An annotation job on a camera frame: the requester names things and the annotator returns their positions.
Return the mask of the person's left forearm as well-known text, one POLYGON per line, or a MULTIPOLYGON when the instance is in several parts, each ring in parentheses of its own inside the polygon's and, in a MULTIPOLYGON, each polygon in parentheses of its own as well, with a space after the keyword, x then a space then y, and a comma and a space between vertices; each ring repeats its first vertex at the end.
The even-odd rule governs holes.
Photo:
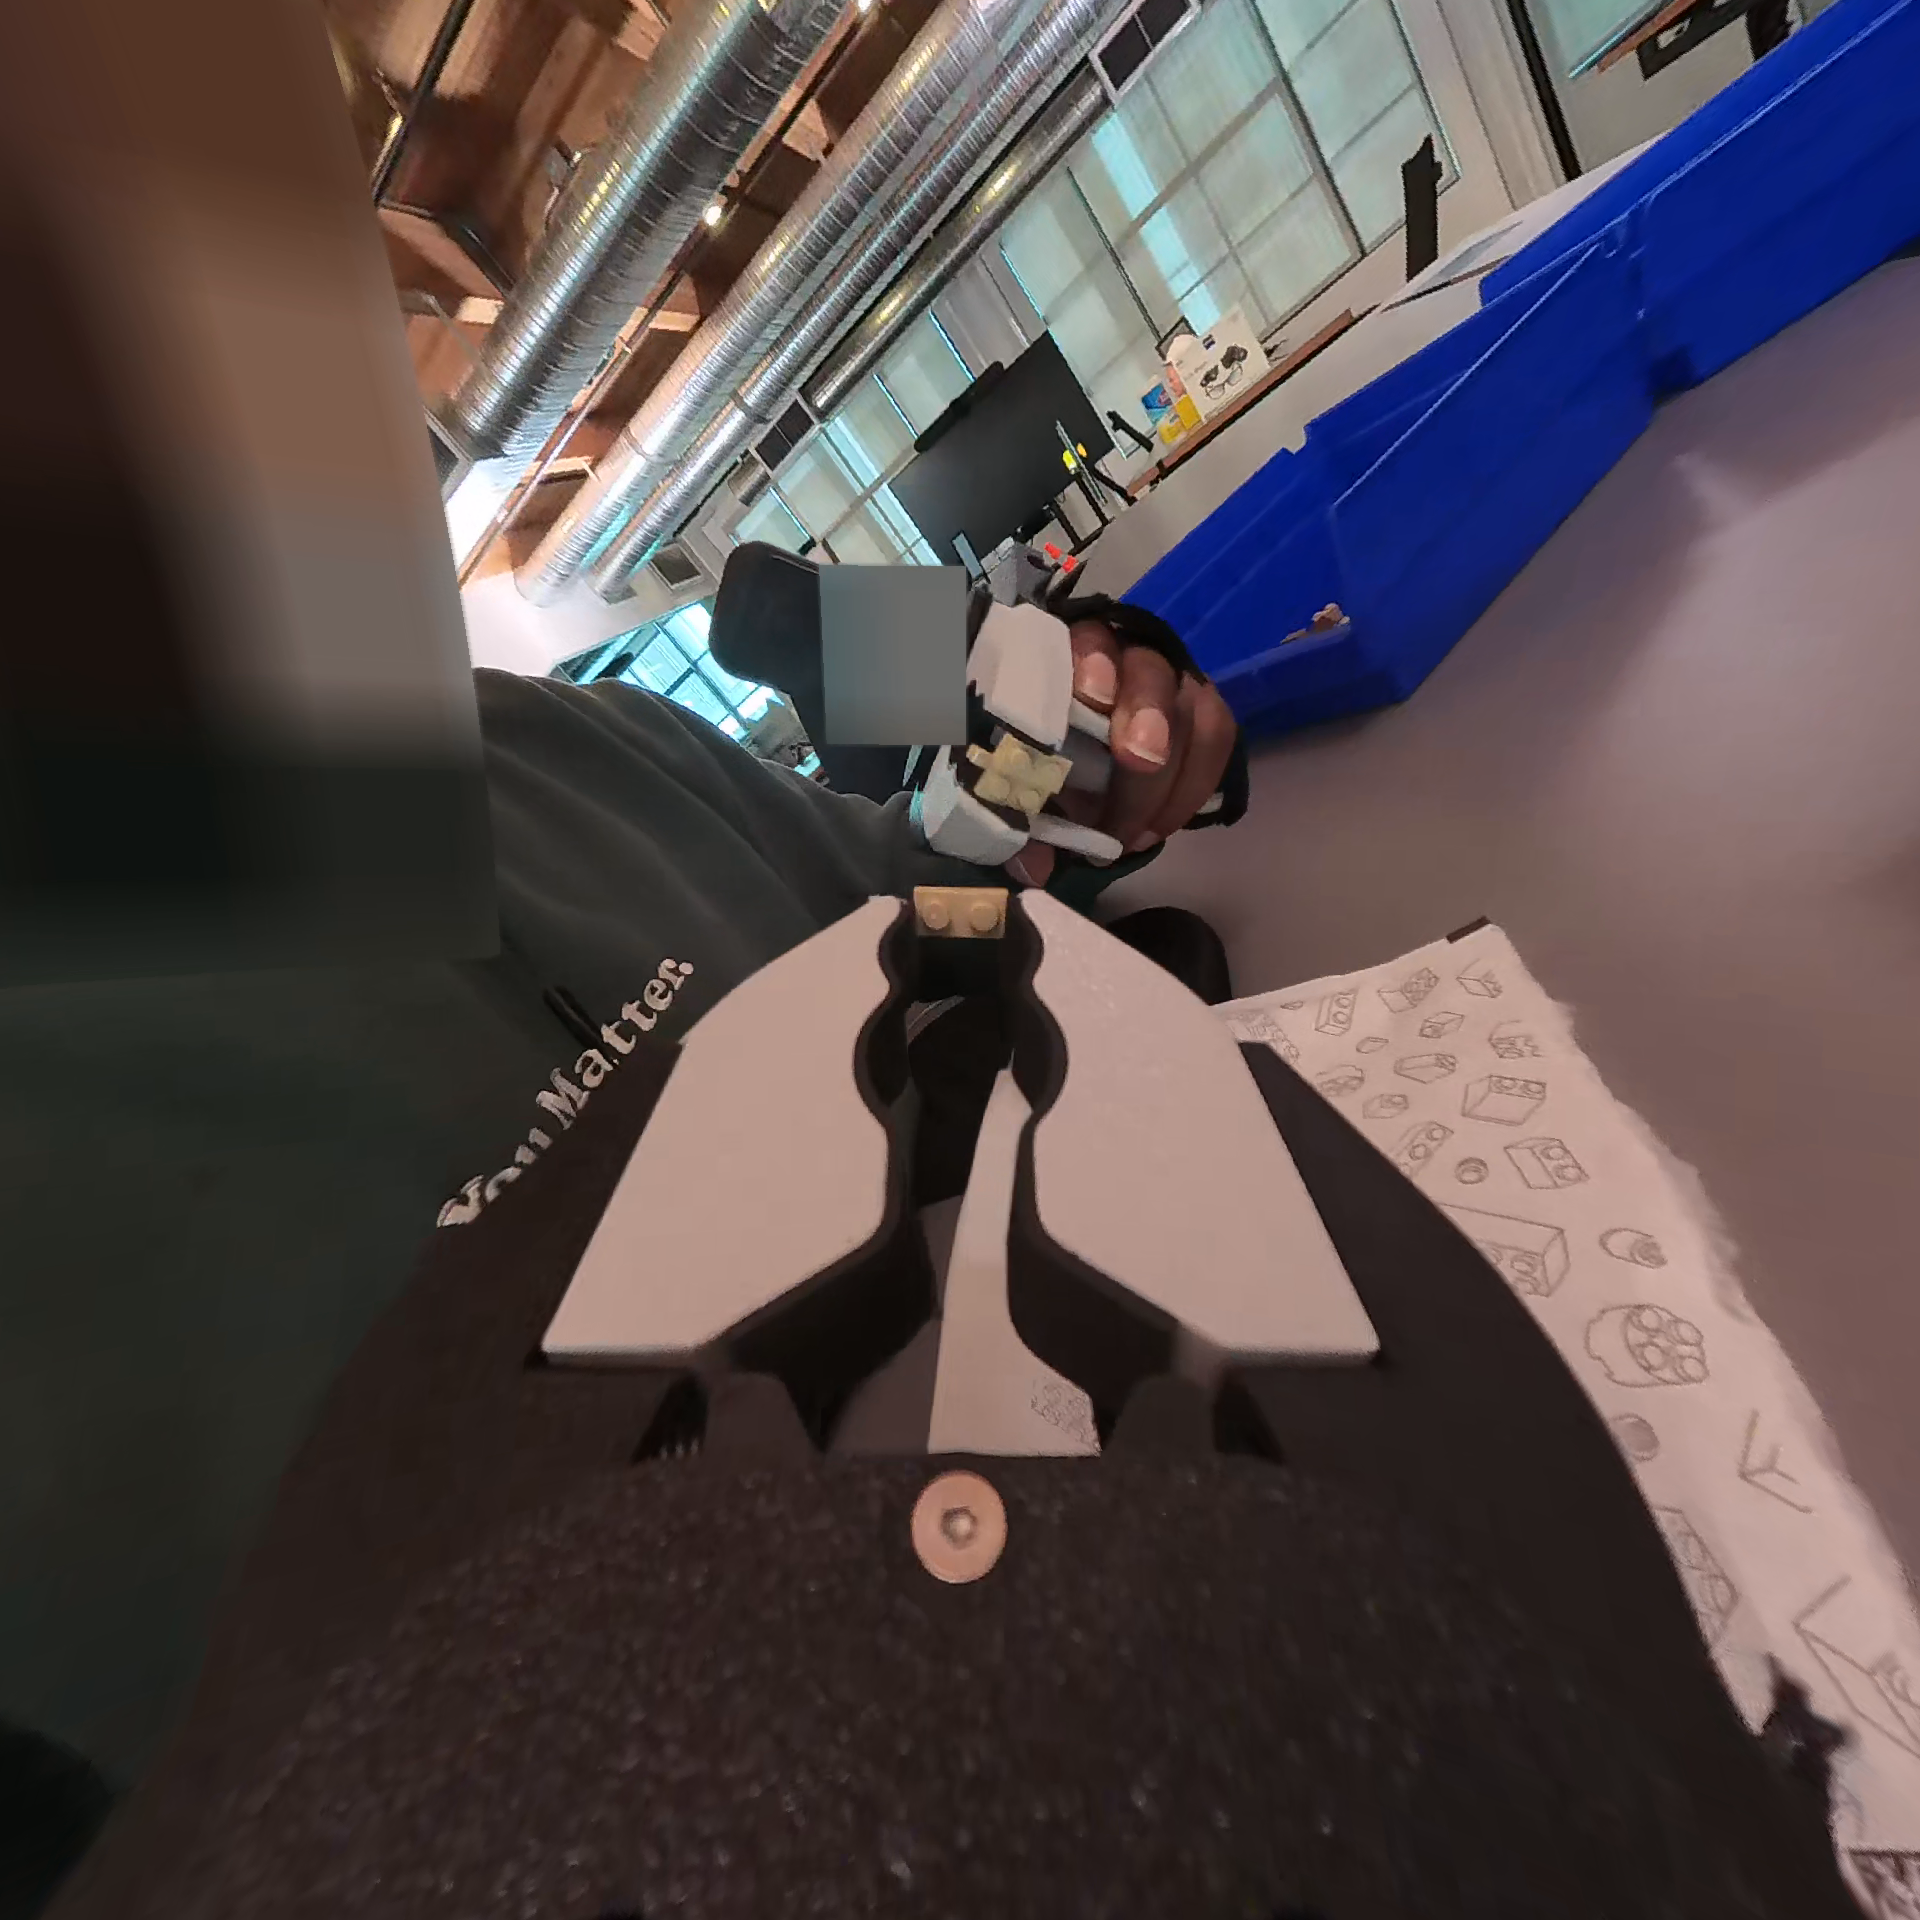
POLYGON ((645 797, 635 808, 697 879, 772 879, 827 921, 866 895, 908 895, 951 879, 903 799, 851 797, 753 757, 711 721, 651 693, 625 688, 645 797))

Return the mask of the large printed white paper bag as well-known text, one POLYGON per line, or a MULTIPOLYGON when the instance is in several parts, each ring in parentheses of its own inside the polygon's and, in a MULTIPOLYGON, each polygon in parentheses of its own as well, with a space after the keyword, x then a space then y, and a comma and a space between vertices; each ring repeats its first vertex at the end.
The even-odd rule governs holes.
POLYGON ((1299 1071, 1386 1198, 1425 1195, 1499 1277, 1554 1381, 1579 1385, 1618 1467, 1562 1465, 1492 1360, 1464 1374, 1469 1413, 1516 1413, 1514 1452, 1464 1494, 1512 1507, 1527 1595, 1581 1637, 1628 1644, 1641 1577, 1615 1558, 1633 1485, 1684 1595, 1698 1647, 1760 1725, 1777 1677, 1840 1728, 1831 1837, 1868 1915, 1915 1915, 1915 1603, 1882 1525, 1831 1448, 1780 1343, 1748 1310, 1706 1206, 1578 1049, 1570 1019, 1499 927, 1464 929, 1354 976, 1225 1001, 1216 1019, 1299 1071))

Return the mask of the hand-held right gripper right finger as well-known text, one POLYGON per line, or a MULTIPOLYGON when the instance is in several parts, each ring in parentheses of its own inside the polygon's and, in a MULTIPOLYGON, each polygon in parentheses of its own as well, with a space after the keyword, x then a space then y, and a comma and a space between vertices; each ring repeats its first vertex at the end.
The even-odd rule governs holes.
POLYGON ((1135 1391, 1379 1357, 1253 1063, 1212 1008, 1050 895, 1008 908, 1008 1310, 1111 1438, 1135 1391))

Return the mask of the tan hinge brick plate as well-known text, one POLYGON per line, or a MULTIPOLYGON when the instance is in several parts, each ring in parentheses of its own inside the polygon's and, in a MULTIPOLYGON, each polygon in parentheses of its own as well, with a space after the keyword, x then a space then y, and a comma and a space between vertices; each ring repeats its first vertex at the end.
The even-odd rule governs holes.
POLYGON ((1015 731, 1000 731, 989 747, 967 744, 967 790, 1000 811, 1015 811, 1026 821, 1040 816, 1065 789, 1073 758, 1048 752, 1015 731))

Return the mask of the white flat board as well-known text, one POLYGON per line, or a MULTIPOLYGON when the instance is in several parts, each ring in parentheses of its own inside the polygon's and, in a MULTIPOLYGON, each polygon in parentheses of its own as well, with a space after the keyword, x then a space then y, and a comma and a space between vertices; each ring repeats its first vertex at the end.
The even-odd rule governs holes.
POLYGON ((1397 294, 1386 299, 1383 308, 1402 308, 1402 305, 1416 303, 1420 299, 1443 294, 1443 292, 1447 292, 1452 287, 1458 287, 1458 286, 1477 286, 1492 270, 1505 265, 1509 259, 1512 259, 1512 254, 1506 254, 1506 252, 1475 254, 1475 259, 1467 259, 1467 252, 1461 249, 1456 256, 1450 256, 1445 260, 1435 260, 1428 272, 1425 272, 1420 279, 1411 281, 1397 294))

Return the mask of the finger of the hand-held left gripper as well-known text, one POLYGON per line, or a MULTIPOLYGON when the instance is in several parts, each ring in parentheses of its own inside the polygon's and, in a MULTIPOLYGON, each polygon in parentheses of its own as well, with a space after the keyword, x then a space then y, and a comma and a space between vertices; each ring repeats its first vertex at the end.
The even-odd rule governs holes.
POLYGON ((995 724, 1045 752, 1063 747, 1073 712, 1073 640, 1053 612, 988 601, 967 653, 967 683, 995 724))
POLYGON ((1121 857, 1121 840, 1104 829, 1076 823, 1061 811, 1065 790, 1103 797, 1113 774, 1106 747, 1071 747, 1065 789, 1031 821, 1015 811, 983 807, 970 796, 967 747, 921 747, 913 752, 913 787, 920 796, 920 824, 929 848, 941 857, 983 869, 1001 869, 1031 844, 1053 848, 1061 859, 1076 857, 1100 871, 1121 857))

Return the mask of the black television screen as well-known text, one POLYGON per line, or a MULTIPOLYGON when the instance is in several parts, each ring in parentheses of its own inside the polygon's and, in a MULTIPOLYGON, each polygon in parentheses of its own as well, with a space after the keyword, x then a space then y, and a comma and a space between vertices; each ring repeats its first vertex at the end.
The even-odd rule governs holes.
POLYGON ((1113 435, 1050 331, 1011 364, 993 364, 914 441, 892 481, 935 561, 986 559, 1031 537, 1073 485, 1067 453, 1092 462, 1113 435))

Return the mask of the wooden table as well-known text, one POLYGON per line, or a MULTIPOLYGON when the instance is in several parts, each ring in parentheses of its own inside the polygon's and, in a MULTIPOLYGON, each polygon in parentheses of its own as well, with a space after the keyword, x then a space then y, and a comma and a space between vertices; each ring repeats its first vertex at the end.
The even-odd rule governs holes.
POLYGON ((1139 501, 1144 493, 1155 489, 1162 480, 1165 480, 1173 471, 1178 471, 1184 462, 1189 462, 1200 448, 1212 444, 1220 437, 1237 417, 1247 416, 1253 406, 1257 406, 1269 392, 1274 392, 1280 384, 1292 380, 1299 371, 1303 371, 1312 358, 1325 352, 1333 343, 1338 343, 1344 333, 1349 333, 1356 325, 1361 325, 1373 308, 1365 305, 1363 311, 1344 308, 1340 311, 1329 325, 1320 327, 1314 336, 1311 336, 1299 348, 1285 352, 1276 358, 1266 373, 1259 374, 1255 384, 1247 390, 1239 390, 1229 401, 1216 412, 1212 417, 1202 420, 1193 432, 1180 438, 1170 451, 1152 457, 1141 472, 1124 485, 1124 496, 1129 501, 1139 501))

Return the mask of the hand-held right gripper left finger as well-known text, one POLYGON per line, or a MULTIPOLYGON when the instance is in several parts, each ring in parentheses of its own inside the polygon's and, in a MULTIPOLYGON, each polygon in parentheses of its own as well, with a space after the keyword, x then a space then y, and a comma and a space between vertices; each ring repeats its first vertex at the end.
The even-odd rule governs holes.
POLYGON ((879 895, 683 1037, 545 1329, 553 1364, 778 1377, 823 1444, 932 1313, 911 1203, 913 911, 879 895))

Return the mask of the silver ventilation duct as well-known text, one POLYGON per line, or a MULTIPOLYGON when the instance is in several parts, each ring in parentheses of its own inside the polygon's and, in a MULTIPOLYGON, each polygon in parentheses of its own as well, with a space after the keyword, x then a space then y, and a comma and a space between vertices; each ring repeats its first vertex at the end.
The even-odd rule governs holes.
POLYGON ((1115 3, 939 4, 516 569, 519 592, 549 608, 588 577, 602 597, 620 597, 775 416, 847 312, 896 272, 903 247, 1121 11, 1115 3))
MULTIPOLYGON (((682 4, 626 116, 553 223, 439 417, 479 462, 529 459, 778 111, 847 4, 682 4)), ((976 95, 1021 4, 941 4, 791 211, 860 223, 905 157, 976 95)))

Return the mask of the black quilted cushion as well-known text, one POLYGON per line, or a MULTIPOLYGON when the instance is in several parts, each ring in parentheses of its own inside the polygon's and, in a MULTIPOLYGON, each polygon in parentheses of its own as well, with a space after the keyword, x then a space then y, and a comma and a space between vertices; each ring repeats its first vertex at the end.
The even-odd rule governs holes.
POLYGON ((1106 921, 1121 943, 1139 950, 1173 974, 1204 1003, 1235 996, 1232 966, 1218 932, 1197 913, 1178 905, 1151 905, 1106 921))

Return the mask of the blue plastic bin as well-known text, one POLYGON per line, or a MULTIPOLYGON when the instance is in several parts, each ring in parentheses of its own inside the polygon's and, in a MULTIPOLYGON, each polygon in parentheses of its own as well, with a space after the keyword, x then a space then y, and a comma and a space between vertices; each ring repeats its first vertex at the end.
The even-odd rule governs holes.
POLYGON ((1479 286, 1615 238, 1655 387, 1729 367, 1919 232, 1919 4, 1842 3, 1652 140, 1479 286))
POLYGON ((1162 615, 1248 731, 1404 702, 1652 412, 1634 281, 1593 239, 1274 455, 1123 597, 1162 615), (1283 645, 1340 603, 1351 628, 1283 645))

